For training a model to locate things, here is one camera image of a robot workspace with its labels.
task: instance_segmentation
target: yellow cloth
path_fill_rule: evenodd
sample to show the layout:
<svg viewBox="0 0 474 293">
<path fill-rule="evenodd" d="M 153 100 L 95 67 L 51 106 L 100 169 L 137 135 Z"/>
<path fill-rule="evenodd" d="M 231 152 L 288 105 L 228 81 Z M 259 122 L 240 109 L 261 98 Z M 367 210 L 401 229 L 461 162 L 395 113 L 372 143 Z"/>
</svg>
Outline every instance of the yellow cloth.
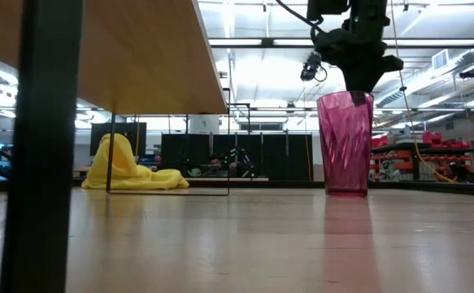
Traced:
<svg viewBox="0 0 474 293">
<path fill-rule="evenodd" d="M 90 189 L 105 189 L 107 187 L 109 146 L 110 134 L 106 134 L 101 138 L 98 152 L 93 158 L 92 166 L 81 187 Z M 188 186 L 188 182 L 177 170 L 152 172 L 152 170 L 145 166 L 136 165 L 128 139 L 121 134 L 115 135 L 111 189 L 167 190 L 187 188 Z"/>
</svg>

